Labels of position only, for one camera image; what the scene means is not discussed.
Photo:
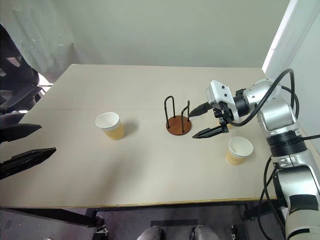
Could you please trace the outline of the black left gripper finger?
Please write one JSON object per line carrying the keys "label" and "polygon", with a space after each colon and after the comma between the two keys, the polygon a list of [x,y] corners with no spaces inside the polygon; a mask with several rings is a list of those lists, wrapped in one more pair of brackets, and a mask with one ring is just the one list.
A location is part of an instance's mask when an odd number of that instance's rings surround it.
{"label": "black left gripper finger", "polygon": [[0,179],[5,179],[41,164],[56,152],[56,148],[33,149],[12,156],[0,163]]}
{"label": "black left gripper finger", "polygon": [[4,127],[0,130],[0,143],[25,138],[41,128],[41,125],[29,123],[17,123]]}

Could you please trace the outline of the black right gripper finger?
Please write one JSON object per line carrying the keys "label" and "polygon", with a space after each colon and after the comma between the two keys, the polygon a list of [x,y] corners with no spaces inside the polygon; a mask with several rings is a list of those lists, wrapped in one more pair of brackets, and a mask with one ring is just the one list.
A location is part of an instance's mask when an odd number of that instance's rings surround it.
{"label": "black right gripper finger", "polygon": [[188,114],[188,117],[189,117],[189,118],[192,118],[192,117],[201,116],[201,115],[207,113],[211,108],[212,108],[212,106],[211,106],[208,102],[205,102],[205,103],[197,106],[196,108],[194,108],[194,109]]}
{"label": "black right gripper finger", "polygon": [[220,125],[216,126],[214,128],[206,128],[199,132],[197,132],[195,135],[192,136],[193,139],[205,139],[205,138],[211,138],[219,134],[228,133],[229,129],[227,125]]}

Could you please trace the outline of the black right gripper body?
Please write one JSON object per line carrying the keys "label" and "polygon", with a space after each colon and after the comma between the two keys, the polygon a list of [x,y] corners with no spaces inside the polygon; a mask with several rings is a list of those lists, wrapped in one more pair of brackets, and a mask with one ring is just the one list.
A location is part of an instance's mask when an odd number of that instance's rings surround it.
{"label": "black right gripper body", "polygon": [[229,132],[229,128],[228,128],[229,122],[227,121],[227,117],[230,118],[230,121],[234,120],[232,111],[227,107],[228,105],[226,103],[223,103],[222,109],[219,109],[218,107],[213,108],[214,116],[218,119],[219,127],[221,128],[223,133]]}

